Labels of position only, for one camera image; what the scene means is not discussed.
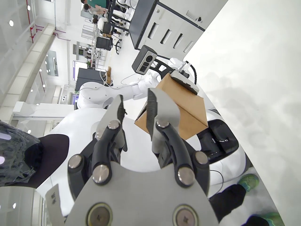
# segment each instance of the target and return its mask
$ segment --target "screw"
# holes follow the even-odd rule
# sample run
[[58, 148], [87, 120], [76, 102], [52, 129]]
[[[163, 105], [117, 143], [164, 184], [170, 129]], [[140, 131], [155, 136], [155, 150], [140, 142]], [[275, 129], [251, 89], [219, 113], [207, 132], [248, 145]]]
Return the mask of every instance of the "screw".
[[68, 161], [68, 167], [74, 169], [77, 168], [82, 162], [82, 157], [78, 154], [73, 155]]
[[94, 205], [87, 216], [88, 226], [108, 226], [112, 222], [112, 210], [107, 204]]
[[101, 184], [106, 181], [109, 173], [110, 170], [106, 165], [99, 165], [93, 170], [92, 179], [96, 184]]
[[194, 172], [189, 167], [181, 167], [178, 170], [178, 178], [182, 184], [191, 186], [194, 183]]
[[175, 220], [177, 226], [195, 226], [195, 218], [188, 209], [181, 209]]
[[109, 129], [117, 129], [119, 127], [119, 122], [117, 120], [110, 121], [108, 124]]
[[205, 165], [207, 164], [208, 162], [208, 157], [206, 154], [204, 154], [203, 152], [201, 151], [197, 151], [195, 153], [195, 158], [197, 160], [198, 163], [202, 164], [202, 165]]
[[166, 128], [169, 125], [168, 121], [157, 121], [157, 125], [161, 128]]
[[196, 226], [198, 225], [198, 216], [189, 205], [179, 205], [173, 212], [174, 226]]

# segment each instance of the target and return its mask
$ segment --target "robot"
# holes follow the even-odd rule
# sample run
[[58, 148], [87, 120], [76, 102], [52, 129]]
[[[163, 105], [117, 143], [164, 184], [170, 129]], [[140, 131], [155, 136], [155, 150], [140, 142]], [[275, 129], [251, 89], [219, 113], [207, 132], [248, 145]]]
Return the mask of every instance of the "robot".
[[121, 166], [122, 152], [135, 149], [127, 146], [125, 110], [118, 95], [97, 125], [95, 140], [68, 161], [69, 187], [76, 200], [66, 226], [218, 225], [207, 199], [208, 158], [180, 138], [177, 105], [151, 88], [148, 107], [151, 149], [160, 169], [139, 173]]

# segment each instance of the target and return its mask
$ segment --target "red pipe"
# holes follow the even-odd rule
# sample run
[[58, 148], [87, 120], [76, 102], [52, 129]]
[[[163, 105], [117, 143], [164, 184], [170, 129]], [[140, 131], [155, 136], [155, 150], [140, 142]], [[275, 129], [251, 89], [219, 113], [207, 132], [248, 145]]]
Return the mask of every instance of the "red pipe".
[[[36, 25], [36, 27], [42, 27], [42, 26], [37, 26]], [[42, 27], [42, 28], [45, 28], [45, 27]], [[64, 32], [64, 31], [60, 31], [60, 30], [57, 30], [57, 29], [55, 29], [55, 31], [58, 31], [58, 32]], [[65, 32], [64, 32], [65, 33]]]
[[[29, 25], [30, 25], [29, 11], [28, 10], [27, 10], [27, 16], [28, 16], [28, 22], [29, 22]], [[33, 36], [32, 36], [32, 33], [31, 33], [31, 29], [30, 29], [30, 37], [31, 37], [31, 41], [33, 43]]]
[[57, 36], [57, 38], [58, 38], [58, 39], [60, 39], [60, 40], [71, 41], [71, 40], [67, 40], [67, 39], [60, 38], [60, 37], [58, 36], [58, 33], [56, 33], [56, 32], [54, 32], [53, 34], [54, 34], [54, 35], [56, 35], [56, 36]]
[[67, 39], [60, 38], [56, 32], [54, 32], [53, 34], [54, 34], [58, 39], [60, 39], [60, 40], [71, 41], [71, 40], [67, 40]]

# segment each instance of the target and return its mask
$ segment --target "shoe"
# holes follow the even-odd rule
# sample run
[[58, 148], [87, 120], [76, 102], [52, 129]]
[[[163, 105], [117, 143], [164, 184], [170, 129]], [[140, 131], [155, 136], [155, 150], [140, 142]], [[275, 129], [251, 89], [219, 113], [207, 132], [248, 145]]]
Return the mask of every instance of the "shoe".
[[246, 192], [254, 189], [259, 184], [259, 178], [255, 174], [246, 174], [237, 182], [245, 188]]
[[285, 226], [278, 212], [271, 212], [265, 215], [257, 216], [265, 219], [269, 223], [269, 226]]

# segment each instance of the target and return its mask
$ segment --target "black chair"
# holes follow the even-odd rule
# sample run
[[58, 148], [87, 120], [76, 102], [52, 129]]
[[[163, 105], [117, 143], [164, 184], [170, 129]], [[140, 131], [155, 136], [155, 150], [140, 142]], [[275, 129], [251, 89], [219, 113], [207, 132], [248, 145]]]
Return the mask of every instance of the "black chair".
[[116, 53], [118, 53], [117, 48], [121, 48], [118, 46], [118, 44], [122, 41], [122, 39], [119, 39], [116, 44], [113, 44], [113, 38], [104, 38], [104, 37], [97, 37], [96, 39], [96, 48], [105, 49], [110, 51], [113, 46], [116, 48]]

